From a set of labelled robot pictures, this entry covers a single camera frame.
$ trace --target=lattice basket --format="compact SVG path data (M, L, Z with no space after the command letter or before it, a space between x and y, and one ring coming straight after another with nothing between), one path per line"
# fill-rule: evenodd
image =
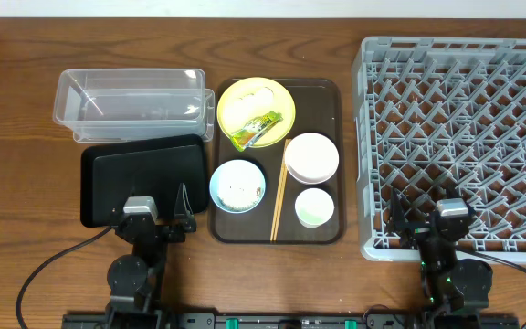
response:
M459 244L526 263L526 40L368 37L352 76L363 255L419 260L391 187L423 219L451 183L477 211Z

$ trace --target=transparent plastic box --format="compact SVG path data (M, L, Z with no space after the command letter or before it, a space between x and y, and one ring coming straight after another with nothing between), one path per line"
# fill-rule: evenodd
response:
M183 134L212 139L215 94L200 69L69 69L60 75L54 122L79 143Z

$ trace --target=table surface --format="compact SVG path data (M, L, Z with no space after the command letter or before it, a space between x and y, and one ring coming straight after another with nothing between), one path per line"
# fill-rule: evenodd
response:
M177 310L362 314L373 304L425 302L418 264L370 262L359 252L351 66L368 36L526 37L526 21L0 19L0 328L44 260L99 232L79 222L79 161L86 148L52 122L64 69L200 68L216 90L233 77L325 78L342 95L348 230L327 247L225 245L198 231L168 251L163 295ZM106 272L131 247L110 234L52 263L24 299L30 328L62 314L101 312ZM526 320L526 276L493 266L492 313Z

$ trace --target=chopsticks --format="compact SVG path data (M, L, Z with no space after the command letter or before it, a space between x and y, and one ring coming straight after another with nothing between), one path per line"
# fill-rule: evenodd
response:
M279 170L279 184L278 194L275 198L275 209L273 210L273 223L271 224L271 241L275 241L278 238L279 220L281 218L281 207L283 206L283 194L285 192L285 182L288 178L288 168L285 166L285 150L288 148L288 144L291 139L285 140L285 146L283 147L283 156L281 156L281 169Z

